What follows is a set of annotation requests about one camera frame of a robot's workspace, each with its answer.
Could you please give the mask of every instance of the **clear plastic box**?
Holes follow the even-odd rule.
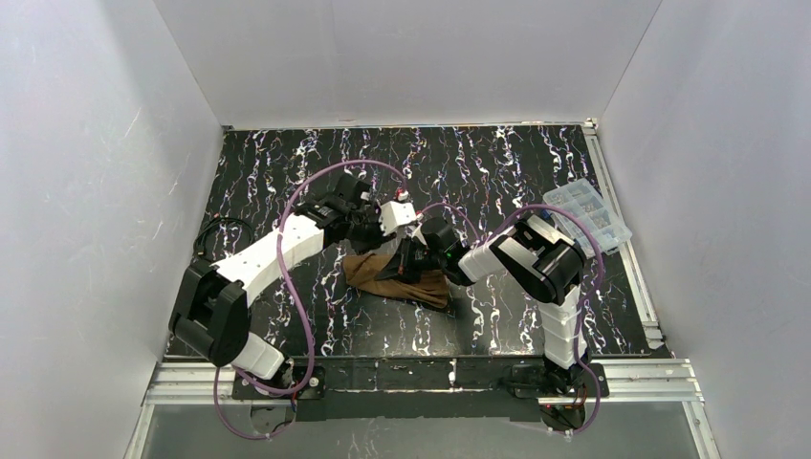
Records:
[[[543,202],[568,210],[582,221],[597,239],[600,249],[613,253],[623,242],[631,238],[631,231],[614,211],[605,205],[603,197],[585,179],[579,179],[543,194]],[[594,256],[591,244],[568,218],[554,212],[552,218],[560,229],[581,245],[586,256]]]

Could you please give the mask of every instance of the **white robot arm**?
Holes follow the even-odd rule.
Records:
[[[336,189],[308,200],[288,218],[282,241],[285,265],[294,267],[343,239],[358,251],[391,240],[399,228],[416,223],[406,193],[379,207],[369,202],[371,186],[343,175]],[[216,366],[234,364],[257,377],[273,377],[285,356],[249,332],[249,308],[281,277],[276,258],[278,229],[234,256],[213,264],[196,261],[186,269],[169,330]]]

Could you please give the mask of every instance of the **brown cloth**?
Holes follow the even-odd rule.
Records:
[[[448,281],[441,271],[426,271],[417,284],[405,284],[399,280],[375,280],[385,268],[392,255],[347,255],[343,257],[343,272],[346,283],[370,294],[388,298],[405,298],[424,301],[445,309],[448,307]]]

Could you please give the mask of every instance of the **white arm segment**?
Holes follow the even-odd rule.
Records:
[[[243,283],[242,288],[248,293],[248,307],[262,291],[281,277],[276,259],[277,240],[278,229],[275,229],[240,253],[214,263],[217,273],[227,280]],[[282,238],[284,263],[288,269],[321,253],[323,249],[324,231],[316,226],[316,222],[301,215],[288,217]]]
[[[546,237],[553,240],[552,237],[554,236],[549,234]],[[504,265],[490,250],[490,244],[495,239],[496,237],[491,238],[490,242],[469,251],[459,260],[459,268],[471,281],[478,282],[490,274],[500,273],[505,270]],[[575,364],[575,338],[580,340],[578,343],[580,357],[588,348],[585,339],[583,339],[582,328],[579,335],[575,337],[575,325],[578,317],[577,307],[580,296],[581,288],[578,285],[566,295],[563,304],[560,306],[555,303],[537,302],[544,336],[543,354],[561,368],[568,368]]]
[[[588,345],[581,332],[575,337],[575,325],[578,319],[578,299],[581,297],[581,286],[572,289],[563,304],[537,303],[540,310],[543,328],[543,355],[561,368],[568,368],[575,364],[575,339],[579,339],[579,357],[585,354]]]
[[[284,362],[284,354],[255,333],[248,333],[248,342],[230,364],[238,366],[263,380],[272,378]]]
[[[510,232],[512,228],[504,230],[501,234]],[[471,280],[478,282],[490,274],[500,273],[505,270],[504,265],[498,261],[495,254],[490,250],[490,244],[495,242],[498,235],[493,235],[488,242],[465,253],[459,260],[459,269]]]

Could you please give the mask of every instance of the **white wall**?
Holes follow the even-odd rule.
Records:
[[[665,0],[599,130],[721,453],[807,457],[811,3]]]
[[[221,142],[150,0],[0,3],[0,455],[123,455]]]
[[[156,0],[221,124],[585,120],[660,0]]]

